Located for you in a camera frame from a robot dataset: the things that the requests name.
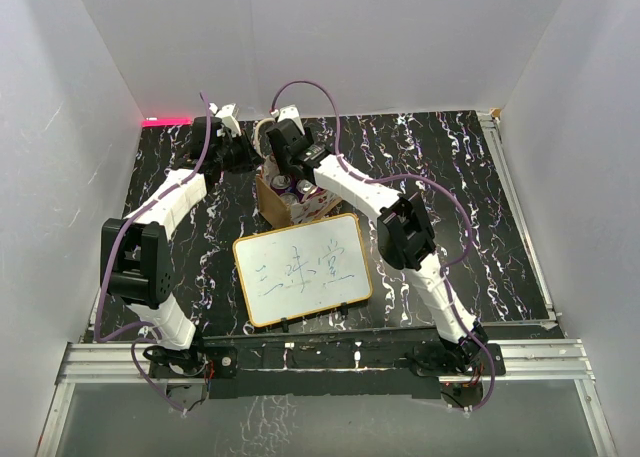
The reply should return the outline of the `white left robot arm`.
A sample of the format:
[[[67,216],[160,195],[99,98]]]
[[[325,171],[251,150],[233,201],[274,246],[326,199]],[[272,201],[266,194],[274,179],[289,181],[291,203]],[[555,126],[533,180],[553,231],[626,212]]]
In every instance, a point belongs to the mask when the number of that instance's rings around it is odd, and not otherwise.
[[[97,342],[121,334],[101,334],[106,297],[118,297],[143,326],[154,331],[161,347],[173,351],[171,362],[182,374],[194,376],[204,369],[207,353],[193,343],[196,327],[173,295],[169,243],[180,222],[222,174],[253,172],[262,163],[231,114],[219,111],[213,117],[194,119],[189,146],[159,188],[138,209],[102,226],[100,296],[94,324]]]

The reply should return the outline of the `yellow framed whiteboard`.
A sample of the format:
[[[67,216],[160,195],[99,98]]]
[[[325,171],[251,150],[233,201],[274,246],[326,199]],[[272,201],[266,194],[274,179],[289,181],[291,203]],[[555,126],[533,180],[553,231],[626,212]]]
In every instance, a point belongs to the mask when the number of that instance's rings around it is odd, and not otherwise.
[[[353,213],[243,237],[233,244],[257,328],[368,300],[373,284]]]

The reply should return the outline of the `aluminium frame rail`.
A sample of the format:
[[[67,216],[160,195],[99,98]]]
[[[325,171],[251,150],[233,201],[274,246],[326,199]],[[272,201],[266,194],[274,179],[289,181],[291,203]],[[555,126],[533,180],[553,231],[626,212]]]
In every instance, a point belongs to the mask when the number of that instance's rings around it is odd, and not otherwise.
[[[68,344],[36,456],[56,455],[77,384],[148,386],[131,357],[129,343]]]

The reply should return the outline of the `purple soda can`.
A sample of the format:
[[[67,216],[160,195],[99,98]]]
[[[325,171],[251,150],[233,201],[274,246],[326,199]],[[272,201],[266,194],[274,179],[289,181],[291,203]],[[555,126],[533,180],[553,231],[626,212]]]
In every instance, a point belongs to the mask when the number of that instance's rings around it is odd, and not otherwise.
[[[279,195],[281,201],[287,206],[298,205],[300,203],[299,197],[292,192],[285,192]]]
[[[316,190],[316,186],[306,179],[299,180],[296,184],[296,192],[300,197],[311,194]]]
[[[293,184],[293,180],[289,175],[275,175],[270,182],[271,188],[276,192],[289,192]]]

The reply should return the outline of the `printed canvas tote bag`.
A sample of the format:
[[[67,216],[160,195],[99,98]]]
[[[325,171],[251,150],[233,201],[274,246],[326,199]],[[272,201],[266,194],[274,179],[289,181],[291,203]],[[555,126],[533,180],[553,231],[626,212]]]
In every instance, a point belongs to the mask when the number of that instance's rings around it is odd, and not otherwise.
[[[280,173],[273,154],[262,147],[266,130],[274,123],[273,118],[260,120],[252,135],[254,149],[264,159],[255,178],[259,213],[275,229],[326,217],[342,199],[305,179]]]

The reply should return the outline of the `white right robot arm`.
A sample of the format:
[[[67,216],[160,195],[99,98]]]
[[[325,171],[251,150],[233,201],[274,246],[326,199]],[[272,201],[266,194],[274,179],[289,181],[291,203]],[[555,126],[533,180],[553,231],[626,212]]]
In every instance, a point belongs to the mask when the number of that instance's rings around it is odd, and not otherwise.
[[[478,366],[488,337],[446,278],[422,196],[388,187],[391,177],[373,179],[358,171],[291,119],[272,125],[266,136],[282,173],[338,195],[376,223],[378,252],[405,274],[429,309],[447,365],[460,374]]]

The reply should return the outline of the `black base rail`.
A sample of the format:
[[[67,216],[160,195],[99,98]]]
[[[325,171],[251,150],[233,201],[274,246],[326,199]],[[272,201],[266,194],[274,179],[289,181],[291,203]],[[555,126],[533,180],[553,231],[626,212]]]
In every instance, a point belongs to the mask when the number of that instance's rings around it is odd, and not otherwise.
[[[478,403],[480,385],[506,373],[501,348],[457,348],[432,327],[198,338],[184,351],[152,346],[151,374],[193,379],[210,399],[257,396],[405,395]]]

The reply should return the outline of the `pink tape strip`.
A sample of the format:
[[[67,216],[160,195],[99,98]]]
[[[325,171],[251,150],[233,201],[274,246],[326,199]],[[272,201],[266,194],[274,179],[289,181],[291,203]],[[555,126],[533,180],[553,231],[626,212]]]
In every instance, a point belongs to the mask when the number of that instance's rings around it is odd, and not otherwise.
[[[157,118],[150,117],[146,118],[142,121],[142,128],[153,128],[153,127],[171,127],[171,126],[182,126],[182,125],[190,125],[192,120],[190,118],[184,117],[170,117],[170,118]]]

